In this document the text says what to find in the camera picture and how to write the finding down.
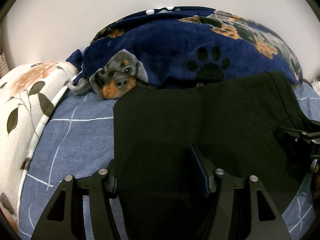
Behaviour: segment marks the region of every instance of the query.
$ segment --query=silver bolt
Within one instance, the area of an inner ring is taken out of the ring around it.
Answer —
[[[258,181],[258,177],[257,177],[257,176],[254,176],[254,175],[251,175],[251,176],[250,176],[250,179],[251,179],[253,182]]]
[[[65,177],[64,177],[64,180],[65,180],[65,181],[70,181],[70,180],[72,180],[72,175],[67,175],[67,176],[65,176]]]
[[[216,169],[216,173],[218,175],[223,175],[224,174],[224,170],[223,169]]]
[[[100,174],[100,175],[105,175],[105,174],[107,174],[107,172],[108,172],[107,169],[100,169],[100,170],[99,170],[99,174]]]

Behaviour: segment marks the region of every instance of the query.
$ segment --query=bed sheet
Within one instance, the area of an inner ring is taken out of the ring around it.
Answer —
[[[303,83],[295,95],[304,114],[320,121],[320,96]],[[53,113],[35,150],[23,186],[19,233],[29,240],[34,227],[59,182],[67,174],[90,176],[113,159],[113,105],[94,93],[75,96],[68,92]],[[282,214],[292,239],[300,239],[315,219],[310,192],[311,169]],[[127,239],[119,200],[110,200],[122,240]],[[84,197],[87,239],[94,239],[88,197]]]

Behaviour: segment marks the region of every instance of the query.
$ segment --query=black pants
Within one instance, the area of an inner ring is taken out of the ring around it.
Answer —
[[[291,159],[273,135],[279,126],[320,131],[280,72],[127,92],[114,106],[114,143],[129,239],[201,239],[214,200],[190,193],[191,145],[232,176],[258,176],[282,213],[311,161]]]

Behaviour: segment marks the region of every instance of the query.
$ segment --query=paw print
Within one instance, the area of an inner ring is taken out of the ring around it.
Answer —
[[[226,70],[230,67],[230,59],[225,57],[221,61],[220,67],[216,64],[221,59],[221,50],[218,46],[213,47],[211,50],[211,58],[213,61],[216,61],[216,63],[205,63],[208,60],[209,55],[208,51],[203,47],[198,49],[197,58],[200,63],[204,63],[202,66],[199,66],[199,64],[193,60],[187,62],[187,69],[191,72],[196,72],[196,81],[220,82],[224,80],[223,70]]]

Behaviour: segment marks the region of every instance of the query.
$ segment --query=white blanket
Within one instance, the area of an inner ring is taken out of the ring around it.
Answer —
[[[75,75],[72,64],[52,62],[20,65],[0,79],[0,207],[15,230],[33,152]]]

